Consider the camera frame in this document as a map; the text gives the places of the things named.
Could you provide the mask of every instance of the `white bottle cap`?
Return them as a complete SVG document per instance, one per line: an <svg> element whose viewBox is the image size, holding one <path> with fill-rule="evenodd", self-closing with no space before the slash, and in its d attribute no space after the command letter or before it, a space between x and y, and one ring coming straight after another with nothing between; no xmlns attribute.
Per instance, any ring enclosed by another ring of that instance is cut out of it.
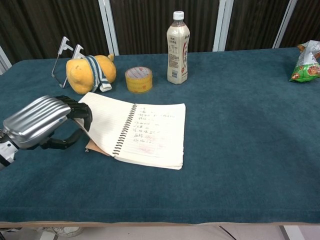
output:
<svg viewBox="0 0 320 240"><path fill-rule="evenodd" d="M185 13L183 11L174 11L173 20L183 20L185 18Z"/></svg>

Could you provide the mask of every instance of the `plastic bottle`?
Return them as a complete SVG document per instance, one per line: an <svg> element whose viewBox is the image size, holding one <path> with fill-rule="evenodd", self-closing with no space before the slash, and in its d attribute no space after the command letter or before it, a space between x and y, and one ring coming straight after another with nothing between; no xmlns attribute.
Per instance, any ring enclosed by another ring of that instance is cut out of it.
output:
<svg viewBox="0 0 320 240"><path fill-rule="evenodd" d="M188 45L190 31L184 23L183 11L173 13L173 23L166 32L168 42L167 79L173 84L182 84L188 78Z"/></svg>

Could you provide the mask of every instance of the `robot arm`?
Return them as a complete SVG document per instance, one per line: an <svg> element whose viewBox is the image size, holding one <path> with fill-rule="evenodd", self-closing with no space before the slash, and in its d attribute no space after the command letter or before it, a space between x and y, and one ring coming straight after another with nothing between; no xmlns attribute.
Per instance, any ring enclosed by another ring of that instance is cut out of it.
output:
<svg viewBox="0 0 320 240"><path fill-rule="evenodd" d="M77 129L64 140L51 138L55 130L68 119L83 119L89 131L92 113L88 105L67 96L43 96L3 121L0 129L0 170L15 160L18 149L66 149L84 132Z"/></svg>

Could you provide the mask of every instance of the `packing tape roll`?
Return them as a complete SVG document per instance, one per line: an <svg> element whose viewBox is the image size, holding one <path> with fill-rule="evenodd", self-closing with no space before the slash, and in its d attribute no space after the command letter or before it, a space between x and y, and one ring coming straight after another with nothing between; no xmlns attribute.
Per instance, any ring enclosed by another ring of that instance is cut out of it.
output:
<svg viewBox="0 0 320 240"><path fill-rule="evenodd" d="M145 93L152 89L152 71L144 66L137 66L125 72L128 90L132 93Z"/></svg>

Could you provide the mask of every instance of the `green chip bag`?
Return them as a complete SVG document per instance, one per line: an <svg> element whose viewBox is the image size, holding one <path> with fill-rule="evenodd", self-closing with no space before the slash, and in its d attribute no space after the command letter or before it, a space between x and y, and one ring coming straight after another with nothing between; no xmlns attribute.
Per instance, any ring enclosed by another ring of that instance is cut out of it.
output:
<svg viewBox="0 0 320 240"><path fill-rule="evenodd" d="M316 57L320 54L320 41L307 41L298 45L301 54L295 65L290 81L307 82L320 77L320 64Z"/></svg>

